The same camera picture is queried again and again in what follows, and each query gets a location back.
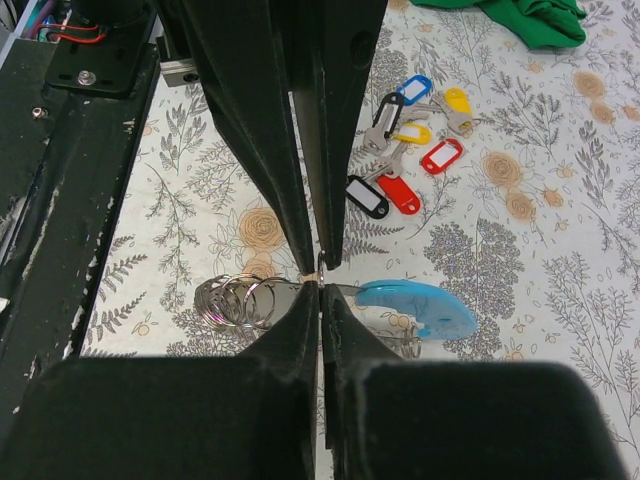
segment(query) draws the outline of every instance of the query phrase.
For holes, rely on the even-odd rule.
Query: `tablecloth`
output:
[[[640,7],[581,6],[583,46],[528,51],[479,10],[390,0],[359,130],[416,73],[437,89],[464,89],[482,123],[444,175],[419,165],[434,142],[409,148],[403,178],[422,199],[417,215],[375,221],[348,205],[344,264],[328,280],[408,278],[457,295],[479,331],[425,342],[423,358],[570,365],[638,478]],[[446,134],[444,117],[428,125],[434,138]],[[359,132],[351,170],[372,161]],[[241,340],[214,335],[192,308],[195,287],[225,272],[297,276],[273,212],[216,133],[199,86],[160,80],[82,354],[240,351]],[[408,322],[375,315],[390,327]],[[321,395],[319,407],[322,433]],[[330,478],[318,445],[318,478]]]

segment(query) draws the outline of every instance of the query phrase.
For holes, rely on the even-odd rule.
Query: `blue key tag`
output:
[[[399,87],[397,91],[404,96],[405,105],[413,105],[427,95],[432,88],[431,80],[424,75],[415,75]]]
[[[475,317],[458,298],[442,288],[409,280],[379,280],[361,285],[356,305],[392,308],[422,324],[423,340],[458,340],[476,332]]]

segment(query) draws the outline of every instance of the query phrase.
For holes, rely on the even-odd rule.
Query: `black key tag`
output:
[[[387,108],[388,105],[393,106],[393,115],[391,116],[391,120],[389,121],[387,126],[384,128],[384,138],[387,139],[391,136],[398,123],[400,112],[402,112],[402,107],[404,106],[404,96],[398,92],[389,93],[384,96],[382,102],[380,103],[380,107],[376,112],[376,116],[373,119],[374,127],[378,124],[382,112],[384,112],[384,109]]]
[[[389,201],[357,175],[347,177],[347,198],[376,220],[389,213]]]

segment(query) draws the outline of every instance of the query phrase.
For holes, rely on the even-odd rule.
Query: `red key tag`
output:
[[[445,138],[427,153],[420,162],[427,173],[436,175],[464,155],[464,147],[455,138]]]
[[[405,215],[415,215],[420,211],[422,203],[418,196],[400,177],[391,178],[382,175],[376,180],[389,200]]]

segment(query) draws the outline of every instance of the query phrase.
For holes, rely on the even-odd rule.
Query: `metal bracket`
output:
[[[45,81],[56,88],[108,98],[127,98],[133,90],[142,50],[155,22],[155,10],[145,5],[137,20],[113,28],[100,43],[79,45],[61,40]],[[71,17],[70,24],[79,24]]]
[[[160,73],[169,87],[179,87],[200,81],[196,64],[192,58],[161,62]]]

